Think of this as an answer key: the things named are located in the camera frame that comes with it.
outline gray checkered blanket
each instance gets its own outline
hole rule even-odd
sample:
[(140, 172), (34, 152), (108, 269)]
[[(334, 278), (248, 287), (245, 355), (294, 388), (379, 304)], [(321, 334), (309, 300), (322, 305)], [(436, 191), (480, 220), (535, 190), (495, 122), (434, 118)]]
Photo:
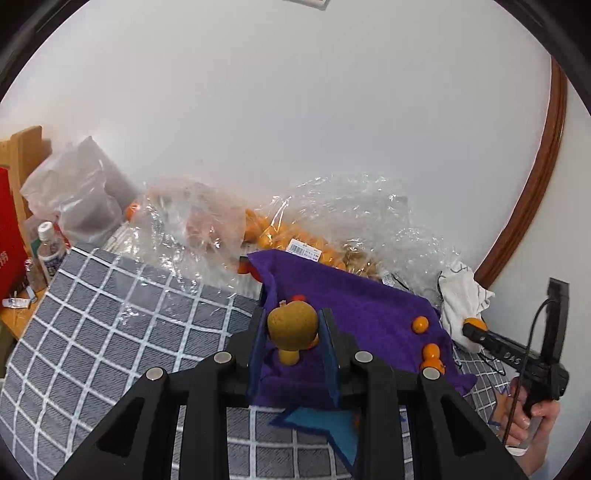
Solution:
[[(35, 480), (53, 479), (72, 452), (149, 367), (195, 366), (244, 330), (256, 300), (78, 245), (66, 258), (8, 364), (0, 393), (0, 435)], [(500, 362), (455, 352), (478, 375), (467, 400), (486, 421), (493, 388), (507, 384)], [(281, 410), (228, 409), (232, 480), (350, 478), (326, 439), (269, 422)], [(401, 409), (407, 478), (410, 434)], [(181, 409), (172, 478), (178, 478)]]

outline red box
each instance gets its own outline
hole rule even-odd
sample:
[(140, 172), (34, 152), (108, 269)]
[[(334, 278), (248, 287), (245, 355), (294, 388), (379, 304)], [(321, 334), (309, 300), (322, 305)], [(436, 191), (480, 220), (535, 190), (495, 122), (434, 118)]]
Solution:
[(24, 278), (26, 259), (8, 171), (0, 168), (0, 299), (11, 296), (11, 287)]

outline white bottle cap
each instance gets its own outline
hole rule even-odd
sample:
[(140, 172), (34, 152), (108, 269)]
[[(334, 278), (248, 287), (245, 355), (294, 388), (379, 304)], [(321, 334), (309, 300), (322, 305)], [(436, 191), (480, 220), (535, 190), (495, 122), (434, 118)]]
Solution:
[(51, 240), (56, 234), (55, 230), (53, 229), (53, 223), (51, 222), (43, 222), (41, 225), (39, 225), (39, 228), (37, 228), (37, 233), (39, 234), (39, 240), (42, 242)]

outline silver screw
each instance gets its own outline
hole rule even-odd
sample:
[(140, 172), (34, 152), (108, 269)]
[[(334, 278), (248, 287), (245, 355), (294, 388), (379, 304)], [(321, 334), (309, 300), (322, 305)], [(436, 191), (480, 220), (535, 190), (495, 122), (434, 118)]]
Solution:
[(162, 370), (160, 367), (152, 367), (146, 372), (146, 377), (148, 380), (158, 380), (159, 378), (162, 378), (163, 375), (164, 370)]
[(360, 350), (355, 354), (355, 359), (361, 364), (368, 364), (374, 359), (374, 356), (365, 350)]
[(441, 373), (439, 373), (437, 368), (427, 367), (423, 369), (423, 376), (428, 380), (437, 380), (441, 376)]
[(218, 352), (213, 356), (213, 359), (218, 364), (227, 364), (232, 360), (232, 354), (229, 352)]

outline purple cloth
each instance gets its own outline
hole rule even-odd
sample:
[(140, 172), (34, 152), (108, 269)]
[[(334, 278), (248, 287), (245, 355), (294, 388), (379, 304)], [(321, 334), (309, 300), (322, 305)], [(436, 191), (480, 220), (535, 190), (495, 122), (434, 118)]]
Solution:
[[(436, 343), (446, 366), (445, 377), (454, 388), (464, 395), (476, 383), (474, 375), (458, 373), (452, 339), (426, 299), (280, 250), (256, 252), (248, 257), (265, 284), (267, 312), (280, 300), (305, 295), (316, 310), (332, 309), (339, 329), (351, 333), (361, 350), (377, 355), (392, 367), (418, 372), (423, 346)], [(421, 315), (428, 318), (429, 329), (417, 335), (411, 324)], [(279, 362), (277, 349), (269, 340), (255, 403), (329, 408), (332, 404), (319, 348), (301, 351), (300, 362), (286, 367)]]

